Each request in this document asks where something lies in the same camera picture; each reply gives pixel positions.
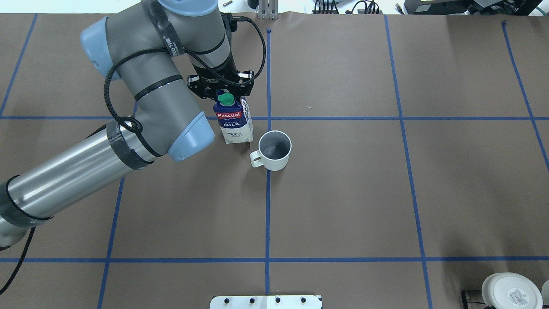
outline white mug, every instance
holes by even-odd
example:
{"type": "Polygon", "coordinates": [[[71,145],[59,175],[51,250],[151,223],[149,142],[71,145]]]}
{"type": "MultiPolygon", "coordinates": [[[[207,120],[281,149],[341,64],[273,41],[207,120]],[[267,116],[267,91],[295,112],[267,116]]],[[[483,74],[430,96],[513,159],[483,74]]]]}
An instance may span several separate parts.
{"type": "Polygon", "coordinates": [[[259,150],[250,154],[251,166],[281,170],[288,163],[292,140],[282,131],[269,131],[259,139],[259,150]]]}

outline red label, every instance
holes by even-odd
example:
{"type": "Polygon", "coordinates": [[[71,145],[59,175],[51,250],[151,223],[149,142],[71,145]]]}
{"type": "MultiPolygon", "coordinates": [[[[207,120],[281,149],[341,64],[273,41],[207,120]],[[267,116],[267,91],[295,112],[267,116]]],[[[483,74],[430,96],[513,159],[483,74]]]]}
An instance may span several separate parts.
{"type": "Polygon", "coordinates": [[[227,118],[240,118],[242,117],[242,112],[238,111],[236,113],[216,113],[217,117],[219,119],[227,119],[227,118]]]}

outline green cap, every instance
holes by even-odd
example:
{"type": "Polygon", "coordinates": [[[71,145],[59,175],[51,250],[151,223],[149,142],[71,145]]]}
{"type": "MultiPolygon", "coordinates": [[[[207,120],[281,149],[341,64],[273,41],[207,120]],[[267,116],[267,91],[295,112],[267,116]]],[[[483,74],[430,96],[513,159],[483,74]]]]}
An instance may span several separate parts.
{"type": "Polygon", "coordinates": [[[224,93],[217,97],[219,103],[223,106],[231,106],[234,104],[234,95],[230,93],[224,93]]]}

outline mug handle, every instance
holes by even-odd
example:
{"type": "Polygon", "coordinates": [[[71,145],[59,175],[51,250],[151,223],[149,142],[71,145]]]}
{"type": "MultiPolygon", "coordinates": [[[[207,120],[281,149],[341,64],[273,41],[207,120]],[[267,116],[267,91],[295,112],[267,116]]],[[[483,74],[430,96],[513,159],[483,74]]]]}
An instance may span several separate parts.
{"type": "Polygon", "coordinates": [[[259,150],[254,151],[250,154],[250,160],[252,167],[260,167],[263,165],[263,163],[261,162],[261,154],[259,153],[259,150]]]}

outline light blue cap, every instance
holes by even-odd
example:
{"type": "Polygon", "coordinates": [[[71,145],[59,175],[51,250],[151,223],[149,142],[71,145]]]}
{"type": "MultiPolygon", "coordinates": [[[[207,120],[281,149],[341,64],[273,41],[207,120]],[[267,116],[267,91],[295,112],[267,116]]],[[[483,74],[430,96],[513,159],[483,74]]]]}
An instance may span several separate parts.
{"type": "MultiPolygon", "coordinates": [[[[113,67],[113,60],[110,58],[109,47],[107,46],[107,17],[89,26],[80,34],[80,44],[88,56],[89,61],[103,75],[107,76],[110,68],[113,67]]],[[[113,80],[119,79],[117,72],[113,80]]]]}
{"type": "Polygon", "coordinates": [[[183,161],[208,147],[214,141],[214,137],[214,131],[206,115],[200,112],[175,140],[168,150],[168,155],[174,161],[183,161]]]}
{"type": "Polygon", "coordinates": [[[183,16],[204,16],[217,8],[217,0],[158,0],[172,13],[183,16]]]}

